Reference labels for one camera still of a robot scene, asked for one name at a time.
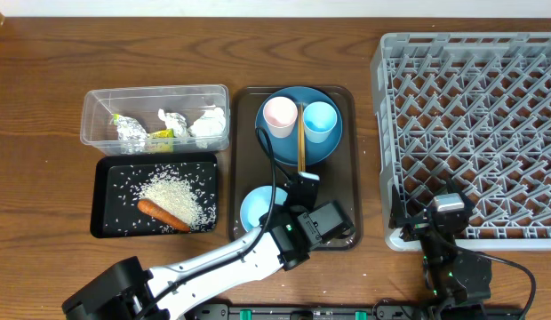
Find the white napkin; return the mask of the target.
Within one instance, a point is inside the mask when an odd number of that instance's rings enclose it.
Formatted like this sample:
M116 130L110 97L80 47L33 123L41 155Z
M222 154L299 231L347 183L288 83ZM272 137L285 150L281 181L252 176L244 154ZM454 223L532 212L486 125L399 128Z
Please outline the white napkin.
M222 136L225 127L226 118L223 109L214 108L206 110L193 122L188 131L199 148L207 148Z

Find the pile of white rice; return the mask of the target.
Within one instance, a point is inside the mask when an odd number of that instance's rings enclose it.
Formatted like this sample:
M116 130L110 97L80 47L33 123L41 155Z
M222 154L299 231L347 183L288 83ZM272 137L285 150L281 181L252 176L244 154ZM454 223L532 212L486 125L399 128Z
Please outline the pile of white rice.
M102 231L105 236L176 234L177 229L141 212L147 199L182 220L191 233L217 224L217 165L212 162L129 164L108 171Z

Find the orange carrot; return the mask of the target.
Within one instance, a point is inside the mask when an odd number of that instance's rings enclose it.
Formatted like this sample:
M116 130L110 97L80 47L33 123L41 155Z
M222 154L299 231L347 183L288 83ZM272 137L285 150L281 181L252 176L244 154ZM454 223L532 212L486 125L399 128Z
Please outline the orange carrot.
M156 220L160 220L161 222L179 230L180 232L188 233L190 231L190 227L188 224L186 224L182 220L179 220L178 218L167 212L165 209L161 208L159 205L150 200L139 200L137 207L141 212L145 213L146 215Z

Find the foil snack wrapper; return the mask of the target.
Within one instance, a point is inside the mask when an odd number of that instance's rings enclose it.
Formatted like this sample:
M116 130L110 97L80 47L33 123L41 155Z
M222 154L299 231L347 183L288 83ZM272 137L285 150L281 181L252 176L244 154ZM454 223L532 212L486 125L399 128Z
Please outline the foil snack wrapper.
M112 119L125 154L167 153L173 151L172 129L147 133L134 118L114 114Z

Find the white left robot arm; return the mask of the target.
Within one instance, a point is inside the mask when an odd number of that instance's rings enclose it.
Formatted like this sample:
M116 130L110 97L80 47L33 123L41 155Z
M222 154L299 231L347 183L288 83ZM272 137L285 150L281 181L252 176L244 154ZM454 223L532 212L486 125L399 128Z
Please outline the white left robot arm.
M269 199L258 226L234 242L190 260L143 269L137 257L112 265L62 305L68 319L178 319L240 284L289 271L355 226L338 201L314 205L319 179L300 172L287 197Z

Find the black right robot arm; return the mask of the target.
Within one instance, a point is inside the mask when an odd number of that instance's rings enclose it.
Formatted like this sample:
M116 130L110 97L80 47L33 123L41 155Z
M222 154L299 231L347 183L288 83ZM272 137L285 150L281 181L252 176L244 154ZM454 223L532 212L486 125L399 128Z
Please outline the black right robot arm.
M474 203L447 180L430 205L406 210L392 187L388 226L399 228L405 242L418 241L423 251L423 276L435 297L413 309L412 319L464 319L483 313L482 302L491 297L491 261L467 253L455 236L467 226Z

